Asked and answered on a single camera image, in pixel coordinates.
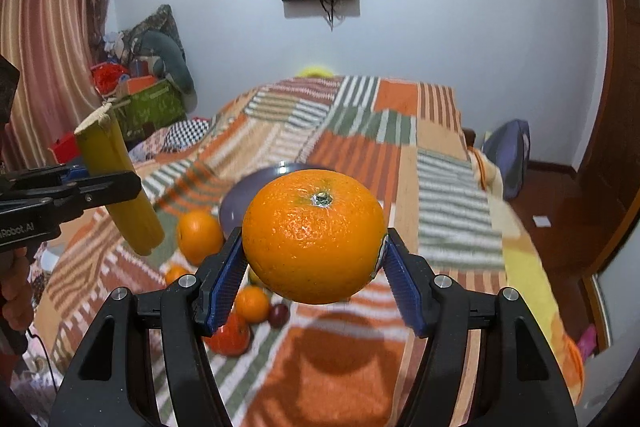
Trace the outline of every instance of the red container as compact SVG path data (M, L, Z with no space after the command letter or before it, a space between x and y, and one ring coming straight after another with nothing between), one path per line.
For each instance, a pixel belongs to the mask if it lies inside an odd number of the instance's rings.
M76 135L72 132L66 133L51 146L51 152L58 163L66 163L77 158L80 155L80 150L76 144Z
M136 78L130 78L129 80L125 80L118 84L116 89L116 96L121 98L123 96L127 96L128 94L134 94L147 87L151 87L156 83L156 78L149 74L147 76L138 76Z

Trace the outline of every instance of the human hand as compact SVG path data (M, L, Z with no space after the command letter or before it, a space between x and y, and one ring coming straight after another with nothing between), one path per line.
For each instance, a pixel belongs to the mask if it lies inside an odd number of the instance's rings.
M12 267L0 277L0 293L6 299L2 306L2 316L16 331L26 330L33 320L33 291L27 280L29 261L25 257L26 254L26 248L14 250Z

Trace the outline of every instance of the cable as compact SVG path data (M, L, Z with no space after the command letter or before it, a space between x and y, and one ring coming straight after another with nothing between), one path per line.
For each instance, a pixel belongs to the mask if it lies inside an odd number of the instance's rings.
M51 383L53 383L53 389L55 389L56 394L58 394L58 387L56 385L56 377L53 376L53 368L51 367L51 361L49 360L49 354L47 353L47 348L44 347L44 342L42 341L42 339L40 338L39 335L31 333L31 329L30 328L27 328L27 333L29 333L29 336L32 339L36 339L40 343L40 346L42 347L42 350L44 351L44 356L47 359L47 365L49 366L49 373L51 374Z
M334 7L335 7L335 0L319 0L320 1L320 6L322 6L322 9L324 10L324 13L326 13L326 21L329 25L329 28L331 28L331 31L334 31ZM330 7L328 8L327 6L324 5L325 2L330 3Z
M322 6L322 9L324 10L324 13L326 14L326 21L329 25L329 28L331 28L331 31L334 31L334 20L337 16L338 18L338 22L342 23L344 21L344 16L341 16L339 13L337 13L337 11L335 10L338 7L338 4L340 3L341 0L320 0L320 6ZM330 6L327 7L325 6L324 3L329 2Z

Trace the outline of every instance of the pink object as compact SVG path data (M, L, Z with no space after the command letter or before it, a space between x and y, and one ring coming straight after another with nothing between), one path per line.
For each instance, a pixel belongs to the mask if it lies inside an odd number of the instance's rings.
M580 350L580 356L584 362L589 358L591 353L595 351L598 342L598 335L596 333L596 326L589 324L589 327L584 330L584 333L578 341L578 350Z

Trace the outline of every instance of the wooden floor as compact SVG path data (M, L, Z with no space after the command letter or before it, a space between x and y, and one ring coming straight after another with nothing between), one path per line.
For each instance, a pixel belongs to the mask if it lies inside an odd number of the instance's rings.
M598 210L568 174L527 171L522 191L510 201L538 249L567 333L577 341L591 316L580 277L591 259L585 242L600 241ZM548 216L551 227L539 229L532 216Z

